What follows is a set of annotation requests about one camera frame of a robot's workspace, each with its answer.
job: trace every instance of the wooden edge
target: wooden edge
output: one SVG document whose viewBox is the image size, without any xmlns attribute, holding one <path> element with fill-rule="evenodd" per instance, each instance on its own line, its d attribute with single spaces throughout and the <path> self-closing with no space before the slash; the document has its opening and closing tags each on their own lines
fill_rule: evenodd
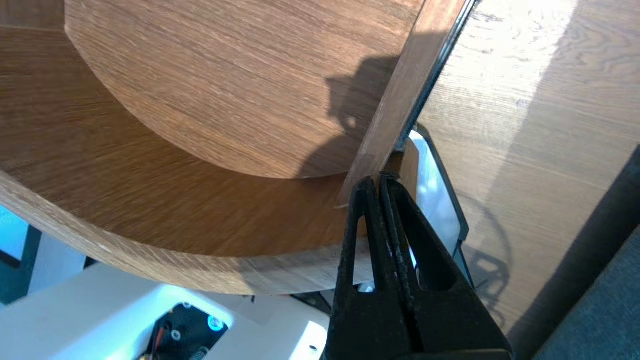
<svg viewBox="0 0 640 360">
<path fill-rule="evenodd" d="M 404 148 L 404 156 L 400 165 L 399 182 L 407 189 L 413 201 L 418 191 L 418 166 L 420 164 L 420 152 L 413 141 L 407 140 Z"/>
<path fill-rule="evenodd" d="M 232 294 L 285 294 L 332 289 L 341 245 L 253 258 L 186 254 L 145 245 L 86 223 L 0 170 L 0 203 L 24 220 L 100 262 L 147 279 Z M 90 239 L 99 238 L 96 242 Z M 369 247 L 359 241 L 354 280 L 372 279 Z"/>
<path fill-rule="evenodd" d="M 439 0 L 424 4 L 342 185 L 337 207 L 348 203 L 351 189 L 360 179 L 375 176 L 384 168 L 410 115 L 416 107 L 422 108 L 424 101 L 419 104 L 419 100 L 426 100 L 424 92 L 435 82 L 473 3 Z"/>
</svg>

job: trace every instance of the wooden side panel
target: wooden side panel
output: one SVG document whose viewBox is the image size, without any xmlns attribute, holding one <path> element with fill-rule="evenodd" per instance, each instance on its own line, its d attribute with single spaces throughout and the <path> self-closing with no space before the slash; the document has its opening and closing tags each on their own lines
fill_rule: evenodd
<svg viewBox="0 0 640 360">
<path fill-rule="evenodd" d="M 384 168 L 465 3 L 437 0 L 424 4 L 342 186 L 338 206 L 349 202 L 359 180 Z"/>
<path fill-rule="evenodd" d="M 478 294 L 523 359 L 640 217 L 638 19 L 634 1 L 484 0 L 419 120 Z"/>
</svg>

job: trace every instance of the wooden furniture panel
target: wooden furniture panel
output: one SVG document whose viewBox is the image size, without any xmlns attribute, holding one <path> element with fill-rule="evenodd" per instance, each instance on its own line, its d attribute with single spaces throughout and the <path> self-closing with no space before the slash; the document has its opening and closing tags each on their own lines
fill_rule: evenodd
<svg viewBox="0 0 640 360">
<path fill-rule="evenodd" d="M 638 19 L 630 1 L 484 0 L 419 120 L 469 222 L 478 292 L 522 358 L 639 220 Z"/>
</svg>

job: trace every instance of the screw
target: screw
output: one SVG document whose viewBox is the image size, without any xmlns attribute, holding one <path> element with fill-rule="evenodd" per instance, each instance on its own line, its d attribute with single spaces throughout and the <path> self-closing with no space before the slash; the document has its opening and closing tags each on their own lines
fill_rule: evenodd
<svg viewBox="0 0 640 360">
<path fill-rule="evenodd" d="M 174 339 L 175 341 L 180 341 L 181 338 L 182 338 L 182 334 L 178 330 L 171 331 L 171 339 Z"/>
</svg>

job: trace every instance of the white plastic part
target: white plastic part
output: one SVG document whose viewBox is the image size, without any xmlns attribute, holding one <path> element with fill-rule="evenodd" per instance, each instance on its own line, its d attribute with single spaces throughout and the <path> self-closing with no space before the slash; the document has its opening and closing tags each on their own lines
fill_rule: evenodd
<svg viewBox="0 0 640 360">
<path fill-rule="evenodd" d="M 329 316 L 290 297 L 201 293 L 98 264 L 0 309 L 0 359 L 135 359 L 155 321 L 182 302 L 229 327 L 206 359 L 319 359 L 324 350 Z"/>
<path fill-rule="evenodd" d="M 0 251 L 22 260 L 29 224 L 0 206 Z"/>
<path fill-rule="evenodd" d="M 409 139 L 418 150 L 418 180 L 415 202 L 429 220 L 451 255 L 460 237 L 460 220 L 453 207 L 431 148 L 422 135 L 411 131 Z"/>
</svg>

